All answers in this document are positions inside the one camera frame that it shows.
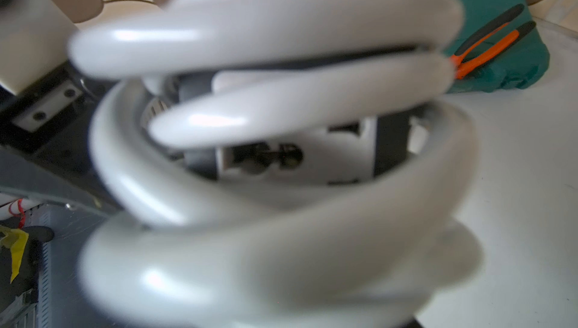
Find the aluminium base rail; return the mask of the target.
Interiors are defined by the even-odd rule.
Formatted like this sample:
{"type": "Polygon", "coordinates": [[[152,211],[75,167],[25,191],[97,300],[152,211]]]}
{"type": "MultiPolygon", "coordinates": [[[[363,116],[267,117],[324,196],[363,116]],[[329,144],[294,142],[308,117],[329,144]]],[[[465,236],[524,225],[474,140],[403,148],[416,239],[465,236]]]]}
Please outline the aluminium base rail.
{"type": "Polygon", "coordinates": [[[78,284],[78,255],[91,233],[105,219],[82,210],[42,206],[26,218],[30,226],[50,227],[55,237],[39,248],[36,279],[37,327],[123,327],[98,312],[78,284]]]}

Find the black white power strip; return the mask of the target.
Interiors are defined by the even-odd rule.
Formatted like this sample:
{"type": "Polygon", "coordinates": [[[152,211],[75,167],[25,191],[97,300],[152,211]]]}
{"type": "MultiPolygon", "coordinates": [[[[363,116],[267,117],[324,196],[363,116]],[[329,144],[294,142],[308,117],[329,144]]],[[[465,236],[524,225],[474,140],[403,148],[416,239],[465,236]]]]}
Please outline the black white power strip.
{"type": "Polygon", "coordinates": [[[368,181],[405,161],[424,0],[172,0],[181,104],[151,135],[212,180],[368,181]]]}

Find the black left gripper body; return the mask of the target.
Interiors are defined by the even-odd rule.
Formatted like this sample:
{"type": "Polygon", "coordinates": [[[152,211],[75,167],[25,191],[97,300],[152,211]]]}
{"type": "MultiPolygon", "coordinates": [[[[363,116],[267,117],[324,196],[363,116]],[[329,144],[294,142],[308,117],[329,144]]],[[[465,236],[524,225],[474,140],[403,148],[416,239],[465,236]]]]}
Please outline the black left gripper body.
{"type": "Polygon", "coordinates": [[[121,207],[90,160],[90,122],[114,82],[63,63],[1,100],[1,191],[41,203],[114,215],[121,207]]]}

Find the green plastic tool case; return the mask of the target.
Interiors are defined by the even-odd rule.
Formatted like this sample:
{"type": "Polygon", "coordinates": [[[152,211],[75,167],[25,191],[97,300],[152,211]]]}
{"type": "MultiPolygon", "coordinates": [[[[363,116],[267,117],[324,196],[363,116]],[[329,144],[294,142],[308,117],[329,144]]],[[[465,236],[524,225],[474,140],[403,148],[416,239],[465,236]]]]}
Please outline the green plastic tool case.
{"type": "Polygon", "coordinates": [[[459,0],[465,10],[461,33],[445,49],[456,66],[449,93],[524,90],[549,68],[526,0],[459,0]]]}

